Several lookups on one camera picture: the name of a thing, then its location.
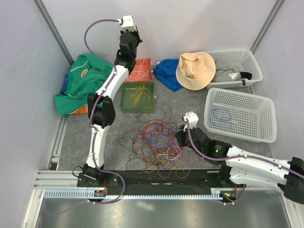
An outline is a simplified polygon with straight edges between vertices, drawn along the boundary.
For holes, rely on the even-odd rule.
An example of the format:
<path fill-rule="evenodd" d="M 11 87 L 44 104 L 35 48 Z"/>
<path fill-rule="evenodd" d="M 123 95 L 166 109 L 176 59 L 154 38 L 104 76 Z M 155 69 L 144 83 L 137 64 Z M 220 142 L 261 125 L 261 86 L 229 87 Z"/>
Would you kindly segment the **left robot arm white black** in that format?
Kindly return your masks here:
<path fill-rule="evenodd" d="M 122 26 L 119 49 L 111 76 L 95 93 L 87 98 L 88 115 L 91 124 L 89 156 L 78 176 L 78 187 L 100 187 L 111 174 L 104 171 L 104 151 L 106 136 L 115 120 L 113 98 L 118 89 L 136 65 L 137 47 L 142 42 L 135 25 Z"/>

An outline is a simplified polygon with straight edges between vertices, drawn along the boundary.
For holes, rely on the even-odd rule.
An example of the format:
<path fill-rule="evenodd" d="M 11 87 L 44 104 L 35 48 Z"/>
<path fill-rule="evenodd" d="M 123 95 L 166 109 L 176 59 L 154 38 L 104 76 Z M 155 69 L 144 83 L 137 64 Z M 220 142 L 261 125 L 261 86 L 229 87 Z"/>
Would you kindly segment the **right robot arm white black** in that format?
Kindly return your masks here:
<path fill-rule="evenodd" d="M 200 128 L 183 125 L 176 133 L 180 147 L 188 146 L 211 164 L 221 166 L 218 183 L 259 186 L 282 193 L 287 199 L 304 202 L 304 161 L 281 160 L 247 152 L 229 143 L 212 140 Z"/>

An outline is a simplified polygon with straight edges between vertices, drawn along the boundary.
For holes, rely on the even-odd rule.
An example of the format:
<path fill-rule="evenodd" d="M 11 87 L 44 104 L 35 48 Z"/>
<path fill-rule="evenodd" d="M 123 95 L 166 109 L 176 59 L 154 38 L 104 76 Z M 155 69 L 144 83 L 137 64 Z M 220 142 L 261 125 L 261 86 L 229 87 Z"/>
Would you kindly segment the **orange plastic tray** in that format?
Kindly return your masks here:
<path fill-rule="evenodd" d="M 124 81 L 129 82 L 151 82 L 153 81 L 152 66 L 150 58 L 137 58 L 135 67 Z"/>

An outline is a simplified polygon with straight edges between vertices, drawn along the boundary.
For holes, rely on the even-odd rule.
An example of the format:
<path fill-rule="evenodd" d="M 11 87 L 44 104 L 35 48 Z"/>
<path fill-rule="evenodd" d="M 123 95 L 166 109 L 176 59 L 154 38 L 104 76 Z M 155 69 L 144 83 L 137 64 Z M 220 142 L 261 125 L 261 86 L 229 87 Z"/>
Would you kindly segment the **blue cloth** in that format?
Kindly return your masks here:
<path fill-rule="evenodd" d="M 168 89 L 174 92 L 177 92 L 183 88 L 176 77 L 178 63 L 178 59 L 165 59 L 158 62 L 156 68 L 153 69 L 155 77 Z"/>

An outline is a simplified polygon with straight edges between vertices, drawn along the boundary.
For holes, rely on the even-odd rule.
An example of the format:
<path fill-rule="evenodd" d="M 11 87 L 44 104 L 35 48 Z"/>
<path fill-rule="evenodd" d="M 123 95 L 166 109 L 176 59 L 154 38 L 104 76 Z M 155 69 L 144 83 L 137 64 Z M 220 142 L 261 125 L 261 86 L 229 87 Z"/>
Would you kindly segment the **near white plastic basket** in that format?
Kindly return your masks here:
<path fill-rule="evenodd" d="M 212 88 L 206 98 L 204 126 L 210 133 L 273 143 L 277 134 L 274 102 L 263 96 Z"/>

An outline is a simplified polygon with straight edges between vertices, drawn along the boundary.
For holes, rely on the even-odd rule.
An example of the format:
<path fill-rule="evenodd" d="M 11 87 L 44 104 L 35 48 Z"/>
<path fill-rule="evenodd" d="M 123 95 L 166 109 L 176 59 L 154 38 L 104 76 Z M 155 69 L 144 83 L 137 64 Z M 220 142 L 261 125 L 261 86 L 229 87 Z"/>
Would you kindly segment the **white plastic basket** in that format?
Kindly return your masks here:
<path fill-rule="evenodd" d="M 244 82 L 237 80 L 231 82 L 211 82 L 206 88 L 238 88 L 238 87 L 248 87 L 255 82 L 260 82 L 263 80 L 262 70 L 250 50 L 247 49 L 234 49 L 234 50 L 215 50 L 207 51 L 213 59 L 220 64 L 234 67 L 242 72 L 248 72 L 252 74 L 250 80 L 245 79 Z"/>
<path fill-rule="evenodd" d="M 210 133 L 273 143 L 277 134 L 274 102 L 263 96 L 212 88 L 206 98 L 204 126 Z"/>

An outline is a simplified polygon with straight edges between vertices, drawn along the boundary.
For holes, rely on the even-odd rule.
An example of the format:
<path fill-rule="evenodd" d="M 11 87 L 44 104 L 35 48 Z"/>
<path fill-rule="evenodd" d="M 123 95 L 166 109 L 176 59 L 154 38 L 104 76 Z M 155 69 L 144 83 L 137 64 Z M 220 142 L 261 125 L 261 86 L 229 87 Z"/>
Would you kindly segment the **green jacket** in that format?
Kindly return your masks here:
<path fill-rule="evenodd" d="M 113 65 L 92 53 L 81 54 L 66 73 L 55 106 L 59 116 L 87 114 L 87 97 L 96 93 L 111 76 Z"/>

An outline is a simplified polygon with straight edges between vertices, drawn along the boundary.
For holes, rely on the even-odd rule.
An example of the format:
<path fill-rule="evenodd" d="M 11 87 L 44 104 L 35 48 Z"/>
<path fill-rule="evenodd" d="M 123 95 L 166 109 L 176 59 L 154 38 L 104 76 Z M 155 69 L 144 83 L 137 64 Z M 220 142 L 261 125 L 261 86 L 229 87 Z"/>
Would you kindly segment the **green plastic tray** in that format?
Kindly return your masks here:
<path fill-rule="evenodd" d="M 120 108 L 123 113 L 154 113 L 154 82 L 123 83 Z"/>

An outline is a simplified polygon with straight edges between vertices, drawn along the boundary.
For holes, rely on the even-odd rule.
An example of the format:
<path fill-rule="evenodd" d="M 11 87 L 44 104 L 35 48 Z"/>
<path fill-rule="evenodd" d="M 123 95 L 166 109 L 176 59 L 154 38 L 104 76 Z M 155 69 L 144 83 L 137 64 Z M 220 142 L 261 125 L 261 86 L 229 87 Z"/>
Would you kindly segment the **peach bucket hat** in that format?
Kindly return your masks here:
<path fill-rule="evenodd" d="M 216 64 L 206 52 L 183 53 L 179 57 L 176 78 L 188 90 L 201 90 L 214 78 Z"/>

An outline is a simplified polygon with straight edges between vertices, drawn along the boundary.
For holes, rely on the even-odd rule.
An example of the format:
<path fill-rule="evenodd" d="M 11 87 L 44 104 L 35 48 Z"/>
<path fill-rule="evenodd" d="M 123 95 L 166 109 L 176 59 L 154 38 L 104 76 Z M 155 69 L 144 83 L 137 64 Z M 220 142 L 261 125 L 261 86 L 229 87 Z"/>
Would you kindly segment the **grey adidas garment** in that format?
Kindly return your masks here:
<path fill-rule="evenodd" d="M 213 83 L 234 82 L 243 79 L 251 80 L 252 74 L 241 71 L 232 65 L 216 62 L 216 72 L 212 79 Z"/>

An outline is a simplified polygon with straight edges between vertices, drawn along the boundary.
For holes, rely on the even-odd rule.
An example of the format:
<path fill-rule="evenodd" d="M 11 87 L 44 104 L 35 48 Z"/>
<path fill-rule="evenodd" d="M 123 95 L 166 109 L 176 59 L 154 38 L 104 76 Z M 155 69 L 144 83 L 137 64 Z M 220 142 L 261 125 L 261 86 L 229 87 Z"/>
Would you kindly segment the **far white plastic basket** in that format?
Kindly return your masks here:
<path fill-rule="evenodd" d="M 250 50 L 247 49 L 234 49 L 234 50 L 215 50 L 207 51 L 213 59 L 220 64 L 234 67 L 242 72 L 248 72 L 252 74 L 250 80 L 245 79 L 244 82 L 237 80 L 231 82 L 211 82 L 206 88 L 238 88 L 238 87 L 248 87 L 255 82 L 260 82 L 263 80 L 262 70 Z"/>

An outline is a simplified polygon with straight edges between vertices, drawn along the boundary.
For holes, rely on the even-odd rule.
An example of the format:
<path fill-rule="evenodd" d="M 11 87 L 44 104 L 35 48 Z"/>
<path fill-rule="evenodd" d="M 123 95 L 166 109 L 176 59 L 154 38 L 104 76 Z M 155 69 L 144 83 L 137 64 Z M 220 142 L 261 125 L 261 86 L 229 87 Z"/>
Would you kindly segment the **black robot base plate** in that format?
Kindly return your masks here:
<path fill-rule="evenodd" d="M 106 192 L 119 195 L 124 194 L 209 194 L 212 188 L 234 190 L 235 184 L 229 180 L 220 180 L 219 169 L 193 170 L 162 170 L 144 172 L 142 170 L 118 171 L 125 182 L 114 174 L 101 173 L 98 178 L 91 179 L 80 173 L 77 187 L 102 188 Z"/>

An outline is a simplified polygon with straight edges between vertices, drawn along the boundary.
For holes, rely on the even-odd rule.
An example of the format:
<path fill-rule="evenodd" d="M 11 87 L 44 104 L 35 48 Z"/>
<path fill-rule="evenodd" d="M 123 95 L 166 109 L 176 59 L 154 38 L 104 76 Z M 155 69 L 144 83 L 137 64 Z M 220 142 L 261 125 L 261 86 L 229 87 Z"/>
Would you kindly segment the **left aluminium frame post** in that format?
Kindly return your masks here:
<path fill-rule="evenodd" d="M 43 20 L 45 21 L 48 29 L 50 30 L 52 36 L 54 37 L 57 45 L 59 46 L 60 50 L 62 51 L 64 57 L 66 58 L 68 64 L 71 66 L 73 64 L 73 58 L 68 51 L 54 21 L 51 18 L 50 13 L 48 12 L 44 2 L 42 0 L 33 0 L 34 4 L 36 5 L 37 9 L 39 10 Z"/>

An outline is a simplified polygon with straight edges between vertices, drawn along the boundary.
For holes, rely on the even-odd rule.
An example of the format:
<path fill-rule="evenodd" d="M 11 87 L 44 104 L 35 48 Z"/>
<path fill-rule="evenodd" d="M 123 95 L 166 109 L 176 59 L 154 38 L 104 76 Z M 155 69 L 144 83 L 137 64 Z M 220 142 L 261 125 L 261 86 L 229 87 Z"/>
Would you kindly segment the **aluminium frame post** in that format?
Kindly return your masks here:
<path fill-rule="evenodd" d="M 267 34 L 268 30 L 270 29 L 272 23 L 274 22 L 276 16 L 278 15 L 280 9 L 282 8 L 282 6 L 284 5 L 285 0 L 276 0 L 273 7 L 271 8 L 264 24 L 262 25 L 259 33 L 257 34 L 251 48 L 250 51 L 254 54 L 256 53 L 258 47 L 260 46 L 260 44 L 263 41 L 263 38 L 265 37 L 265 35 Z"/>
<path fill-rule="evenodd" d="M 34 4 L 36 5 L 37 9 L 39 10 L 43 20 L 45 21 L 48 29 L 50 30 L 52 36 L 54 37 L 57 45 L 59 46 L 60 50 L 62 51 L 64 57 L 66 58 L 68 64 L 71 66 L 73 64 L 73 58 L 68 51 L 54 21 L 51 18 L 50 13 L 48 12 L 44 2 L 42 0 L 33 0 Z"/>

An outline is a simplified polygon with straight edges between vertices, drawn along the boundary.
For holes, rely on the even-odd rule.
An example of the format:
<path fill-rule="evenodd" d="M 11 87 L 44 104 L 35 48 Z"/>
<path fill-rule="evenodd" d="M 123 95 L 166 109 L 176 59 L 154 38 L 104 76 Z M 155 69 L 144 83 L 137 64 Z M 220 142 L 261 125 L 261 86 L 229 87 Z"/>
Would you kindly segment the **right aluminium frame post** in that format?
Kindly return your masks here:
<path fill-rule="evenodd" d="M 280 9 L 282 8 L 282 6 L 284 5 L 285 0 L 276 0 L 273 7 L 271 8 L 264 24 L 262 25 L 259 33 L 257 34 L 251 48 L 250 51 L 254 54 L 256 53 L 258 47 L 260 46 L 260 44 L 263 41 L 263 38 L 265 37 L 265 35 L 267 34 L 268 30 L 270 29 L 272 23 L 274 22 L 276 16 L 278 15 Z"/>

